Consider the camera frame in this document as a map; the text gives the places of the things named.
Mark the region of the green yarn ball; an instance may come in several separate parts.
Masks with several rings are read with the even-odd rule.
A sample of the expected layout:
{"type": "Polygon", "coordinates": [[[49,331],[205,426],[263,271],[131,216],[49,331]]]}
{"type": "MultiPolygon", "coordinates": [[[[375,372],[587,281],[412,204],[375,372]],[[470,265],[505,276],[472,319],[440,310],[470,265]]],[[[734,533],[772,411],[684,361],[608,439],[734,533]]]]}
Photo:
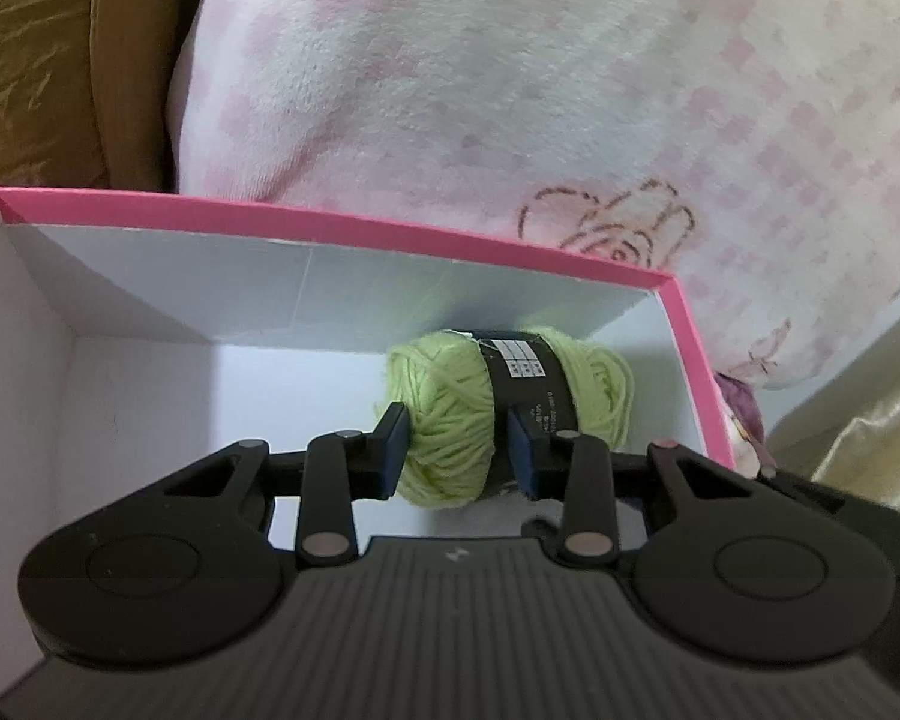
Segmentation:
{"type": "Polygon", "coordinates": [[[530,473],[509,460],[510,416],[621,449],[634,379],[611,349],[549,327],[440,330],[386,353],[385,401],[406,406],[411,440],[398,493],[424,509],[471,504],[530,473]]]}

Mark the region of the pink cardboard box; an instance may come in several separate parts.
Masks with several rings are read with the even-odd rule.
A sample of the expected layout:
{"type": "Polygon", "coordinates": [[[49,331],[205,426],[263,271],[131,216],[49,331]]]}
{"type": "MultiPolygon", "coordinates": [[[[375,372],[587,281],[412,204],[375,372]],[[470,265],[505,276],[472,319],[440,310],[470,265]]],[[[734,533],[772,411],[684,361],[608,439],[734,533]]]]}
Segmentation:
{"type": "Polygon", "coordinates": [[[40,656],[16,577],[42,536],[236,440],[368,429],[397,344],[541,325],[626,358],[629,450],[730,460],[662,273],[326,211],[0,188],[0,692],[40,656]]]}

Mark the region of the gold satin curtain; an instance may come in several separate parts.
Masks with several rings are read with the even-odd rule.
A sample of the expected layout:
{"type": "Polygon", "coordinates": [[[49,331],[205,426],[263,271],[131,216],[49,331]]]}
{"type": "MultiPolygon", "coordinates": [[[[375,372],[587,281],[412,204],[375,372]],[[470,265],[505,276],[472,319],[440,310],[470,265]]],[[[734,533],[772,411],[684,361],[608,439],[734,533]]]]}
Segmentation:
{"type": "Polygon", "coordinates": [[[900,300],[831,376],[767,392],[764,413],[784,468],[900,511],[900,300]]]}

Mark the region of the pink checkered pillow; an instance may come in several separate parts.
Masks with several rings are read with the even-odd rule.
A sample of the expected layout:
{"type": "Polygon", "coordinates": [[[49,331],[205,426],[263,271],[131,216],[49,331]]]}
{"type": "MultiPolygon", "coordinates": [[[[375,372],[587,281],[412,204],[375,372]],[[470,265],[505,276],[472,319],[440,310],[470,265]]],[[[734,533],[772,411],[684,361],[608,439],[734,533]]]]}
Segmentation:
{"type": "Polygon", "coordinates": [[[169,121],[185,195],[674,273],[754,385],[900,294],[900,0],[201,0],[169,121]]]}

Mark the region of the brown embroidered pillow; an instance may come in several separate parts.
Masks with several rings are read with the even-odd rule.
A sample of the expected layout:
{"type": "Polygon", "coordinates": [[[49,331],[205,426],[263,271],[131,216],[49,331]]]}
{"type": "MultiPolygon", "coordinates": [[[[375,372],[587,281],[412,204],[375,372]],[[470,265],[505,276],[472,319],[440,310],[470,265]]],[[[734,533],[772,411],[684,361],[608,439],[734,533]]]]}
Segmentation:
{"type": "Polygon", "coordinates": [[[165,104],[201,0],[91,0],[91,87],[109,186],[169,190],[165,104]]]}

